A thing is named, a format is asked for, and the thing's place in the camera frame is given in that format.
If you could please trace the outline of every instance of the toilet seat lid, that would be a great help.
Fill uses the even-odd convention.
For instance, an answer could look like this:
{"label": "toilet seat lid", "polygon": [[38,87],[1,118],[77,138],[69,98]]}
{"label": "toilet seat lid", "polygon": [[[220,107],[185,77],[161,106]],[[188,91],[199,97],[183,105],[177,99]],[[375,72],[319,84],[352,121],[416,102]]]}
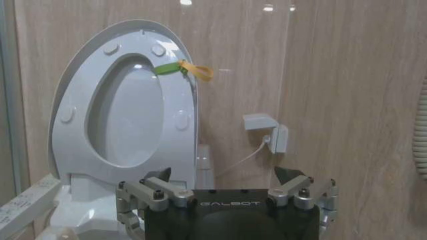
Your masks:
{"label": "toilet seat lid", "polygon": [[[107,52],[111,50],[111,52],[113,52],[115,46],[111,47],[111,49],[108,50],[107,47],[107,52],[105,52],[105,46],[104,44],[112,39],[115,38],[117,35],[124,35],[127,33],[132,33],[135,31],[148,31],[148,32],[156,32],[164,36],[167,36],[177,45],[180,52],[184,55],[184,58],[187,61],[191,62],[191,56],[188,54],[188,51],[181,43],[181,41],[179,40],[179,38],[175,36],[175,34],[172,33],[172,31],[164,27],[161,24],[148,21],[148,20],[129,20],[125,22],[120,22],[117,24],[115,24],[113,26],[108,27],[104,31],[101,31],[84,45],[84,47],[80,49],[80,51],[77,52],[77,54],[74,55],[72,61],[69,62],[66,69],[61,75],[61,79],[56,88],[56,94],[54,94],[54,99],[53,99],[53,107],[52,107],[52,115],[50,115],[50,120],[49,120],[49,129],[48,129],[48,163],[49,163],[49,170],[50,173],[57,177],[61,178],[60,175],[60,171],[58,171],[58,167],[57,167],[57,162],[56,162],[56,157],[54,157],[54,151],[53,151],[53,128],[54,128],[54,121],[56,121],[56,117],[57,117],[57,113],[58,113],[58,109],[60,109],[60,105],[61,105],[61,101],[64,99],[64,95],[66,93],[66,89],[69,87],[70,81],[74,77],[74,74],[77,72],[77,70],[80,69],[82,63],[86,61],[88,57],[92,55],[92,53],[100,48],[103,47],[104,49],[104,53],[107,54]],[[159,52],[156,52],[156,49],[151,49],[151,52],[157,55]],[[197,96],[196,96],[196,92],[197,92],[197,84],[195,81],[195,78],[192,76],[187,76],[187,81],[189,82],[191,85],[191,89],[192,89],[192,106],[188,106],[189,108],[193,108],[195,113],[193,113],[193,124],[195,124],[195,131],[197,131],[197,107],[195,107],[195,105],[197,105]],[[197,142],[197,132],[193,133],[193,143]],[[116,164],[116,168],[125,168],[125,167],[133,167],[135,164],[129,164],[129,165],[123,165],[123,164]]]}

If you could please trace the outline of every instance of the yellow rubber band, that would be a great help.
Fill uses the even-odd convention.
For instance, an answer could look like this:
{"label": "yellow rubber band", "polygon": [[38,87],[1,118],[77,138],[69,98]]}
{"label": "yellow rubber band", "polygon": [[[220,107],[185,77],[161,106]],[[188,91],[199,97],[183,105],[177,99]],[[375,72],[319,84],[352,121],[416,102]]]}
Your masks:
{"label": "yellow rubber band", "polygon": [[213,77],[213,71],[209,67],[196,66],[185,60],[179,60],[177,64],[181,68],[187,69],[197,79],[201,79],[205,82],[211,81]]}

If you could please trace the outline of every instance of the white toilet seat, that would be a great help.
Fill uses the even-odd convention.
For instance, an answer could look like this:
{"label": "white toilet seat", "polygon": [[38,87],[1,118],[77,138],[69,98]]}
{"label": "white toilet seat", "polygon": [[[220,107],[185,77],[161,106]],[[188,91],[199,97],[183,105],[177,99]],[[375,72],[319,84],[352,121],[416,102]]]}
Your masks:
{"label": "white toilet seat", "polygon": [[[89,116],[103,84],[111,80],[108,78],[117,64],[127,65],[127,60],[129,60],[129,64],[135,64],[135,61],[145,62],[145,66],[141,66],[144,68],[141,72],[136,70],[124,73],[123,82],[129,83],[124,87],[121,84],[119,88],[124,88],[124,91],[132,91],[133,88],[144,87],[137,83],[139,76],[141,76],[141,81],[144,77],[152,77],[148,74],[151,71],[147,70],[149,65],[156,67],[176,62],[179,59],[191,61],[184,45],[163,25],[145,20],[132,20],[113,25],[85,44],[64,72],[53,104],[53,113],[56,114],[53,114],[50,121],[49,154],[53,157],[50,162],[54,160],[57,174],[64,184],[70,184],[72,175],[86,175],[116,185],[120,181],[137,181],[152,170],[172,167],[171,179],[193,188],[197,91],[196,82],[191,76],[184,76],[180,72],[153,76],[156,78],[149,83],[147,82],[152,91],[145,92],[143,96],[137,96],[135,90],[131,94],[125,94],[123,91],[119,94],[120,90],[117,89],[112,98],[116,99],[120,96],[120,99],[111,104],[116,104],[115,107],[109,106],[111,109],[115,109],[111,110],[113,114],[96,113],[99,118],[96,120],[92,120]],[[145,100],[141,101],[144,106],[141,107],[140,102],[131,101],[132,99]],[[117,116],[117,113],[131,114],[133,119],[125,119],[128,116]],[[139,119],[148,119],[148,121],[140,124]],[[127,120],[133,121],[128,126],[123,124]],[[107,143],[101,149],[101,146],[96,146],[97,144],[93,143],[96,137],[93,140],[91,135],[96,134],[93,126],[104,122],[107,122],[107,126],[103,129],[111,130],[111,132],[109,136],[104,136],[103,141]],[[124,136],[129,134],[123,134],[121,138],[115,141],[115,136],[120,135],[120,131],[131,133],[132,130],[139,131],[140,128],[143,128],[140,135],[135,134],[136,137],[127,139]],[[137,148],[137,144],[135,144],[137,140],[148,140],[145,145],[149,147],[143,153],[143,157],[132,159],[129,156],[127,161],[117,159],[123,157],[123,153],[127,153],[127,149],[135,150]],[[113,156],[116,154],[115,147],[117,147],[116,152],[121,154],[116,159]]]}

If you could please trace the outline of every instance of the coiled cable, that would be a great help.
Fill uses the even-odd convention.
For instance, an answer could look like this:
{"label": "coiled cable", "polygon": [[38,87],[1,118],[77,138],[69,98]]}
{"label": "coiled cable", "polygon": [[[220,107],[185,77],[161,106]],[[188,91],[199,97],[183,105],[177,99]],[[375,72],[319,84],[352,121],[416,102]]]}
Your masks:
{"label": "coiled cable", "polygon": [[421,83],[415,117],[412,155],[416,171],[427,180],[427,79]]}

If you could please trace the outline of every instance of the toilet bowl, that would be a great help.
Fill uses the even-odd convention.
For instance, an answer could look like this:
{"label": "toilet bowl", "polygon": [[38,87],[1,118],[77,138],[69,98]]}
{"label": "toilet bowl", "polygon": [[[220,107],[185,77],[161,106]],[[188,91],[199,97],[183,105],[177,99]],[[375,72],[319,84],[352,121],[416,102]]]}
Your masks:
{"label": "toilet bowl", "polygon": [[153,73],[181,59],[192,61],[171,30],[129,20],[86,42],[62,73],[48,143],[62,187],[49,225],[70,228],[80,239],[125,238],[116,220],[120,181],[171,167],[171,182],[195,188],[197,84],[191,74]]}

